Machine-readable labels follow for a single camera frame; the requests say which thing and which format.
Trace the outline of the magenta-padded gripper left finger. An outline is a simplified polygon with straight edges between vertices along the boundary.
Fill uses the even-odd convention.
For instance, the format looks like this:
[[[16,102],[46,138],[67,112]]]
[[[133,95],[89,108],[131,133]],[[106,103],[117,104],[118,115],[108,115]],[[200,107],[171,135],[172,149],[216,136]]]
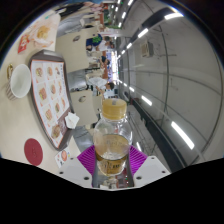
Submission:
[[[91,188],[95,167],[95,150],[91,146],[78,157],[73,157],[66,161],[59,169],[57,175],[81,187]]]

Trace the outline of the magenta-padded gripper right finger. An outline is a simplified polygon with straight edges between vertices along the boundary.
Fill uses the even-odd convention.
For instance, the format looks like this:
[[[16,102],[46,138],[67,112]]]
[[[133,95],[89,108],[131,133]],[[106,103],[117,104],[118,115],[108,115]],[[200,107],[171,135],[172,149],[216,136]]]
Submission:
[[[128,164],[134,188],[143,187],[170,175],[156,156],[147,156],[134,147],[130,148]]]

